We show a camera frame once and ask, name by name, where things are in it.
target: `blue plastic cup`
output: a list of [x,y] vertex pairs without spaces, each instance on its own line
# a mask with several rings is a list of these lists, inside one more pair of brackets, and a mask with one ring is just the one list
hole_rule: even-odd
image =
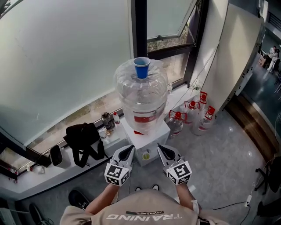
[[147,57],[138,57],[133,60],[136,68],[137,77],[144,79],[148,76],[148,68],[150,64],[150,59]]

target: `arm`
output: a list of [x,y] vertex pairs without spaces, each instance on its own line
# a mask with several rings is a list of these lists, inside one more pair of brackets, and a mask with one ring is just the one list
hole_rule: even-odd
[[85,211],[92,214],[97,214],[99,211],[109,206],[119,188],[120,187],[116,185],[107,185],[104,191],[87,206]]
[[191,201],[195,200],[195,198],[190,193],[188,186],[185,183],[182,183],[180,185],[177,185],[176,189],[177,189],[177,195],[179,196],[180,199],[180,205],[193,210],[193,203]]

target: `wooden baseboard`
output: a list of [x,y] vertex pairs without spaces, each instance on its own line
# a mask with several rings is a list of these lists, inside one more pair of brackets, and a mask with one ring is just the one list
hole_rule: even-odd
[[279,143],[274,132],[250,102],[243,96],[235,95],[225,109],[251,138],[264,160],[271,160],[279,150]]

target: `gray floor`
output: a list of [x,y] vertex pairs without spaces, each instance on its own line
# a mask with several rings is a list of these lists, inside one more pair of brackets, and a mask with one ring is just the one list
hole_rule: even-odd
[[[251,193],[253,181],[259,176],[255,169],[264,166],[264,160],[255,145],[227,112],[218,115],[213,129],[204,136],[194,136],[185,126],[183,131],[167,144],[178,148],[188,160],[193,172],[188,186],[194,185],[196,189],[192,193],[204,209],[246,201]],[[162,173],[162,167],[159,159],[145,167],[134,164],[130,191],[133,192],[137,186],[150,188],[157,183],[161,191],[176,198],[175,187]],[[51,218],[54,224],[58,225],[68,205],[68,193],[72,189],[79,188],[90,200],[102,192],[106,186],[104,169],[105,164],[59,187],[26,199],[22,201],[22,205],[28,209],[31,202],[35,203],[45,218]],[[260,192],[253,191],[251,210],[243,224],[251,224],[257,204],[262,199]],[[119,191],[119,199],[128,194],[127,181]],[[245,208],[244,204],[220,210],[225,220],[233,225],[240,224],[247,212],[248,208]],[[27,220],[28,224],[33,224],[30,218]],[[262,221],[264,220],[256,218],[254,224],[262,224]]]
[[[260,107],[266,115],[272,126],[275,127],[275,121],[281,113],[281,91],[274,94],[280,82],[275,84],[277,76],[268,73],[267,70],[259,64],[254,68],[253,75],[246,84],[243,91]],[[281,124],[276,123],[276,132],[281,137]]]

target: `large plastic water bottle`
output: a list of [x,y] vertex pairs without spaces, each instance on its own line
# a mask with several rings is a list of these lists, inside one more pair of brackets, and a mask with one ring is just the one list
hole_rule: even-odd
[[207,108],[207,93],[206,92],[201,91],[200,94],[194,96],[192,100],[194,102],[198,102],[200,111]]
[[139,57],[115,72],[115,89],[128,124],[142,134],[155,132],[164,119],[168,77],[159,60]]
[[184,122],[187,119],[186,113],[174,112],[170,110],[169,117],[166,118],[165,122],[170,128],[170,137],[178,135],[183,129]]
[[198,102],[187,102],[184,101],[184,113],[187,114],[187,120],[186,120],[186,124],[188,125],[192,125],[192,123],[194,122],[194,120],[197,118],[197,115],[199,114],[199,108],[200,108],[200,104]]
[[195,135],[203,135],[215,122],[215,109],[209,106],[202,110],[197,119],[193,122],[191,131]]

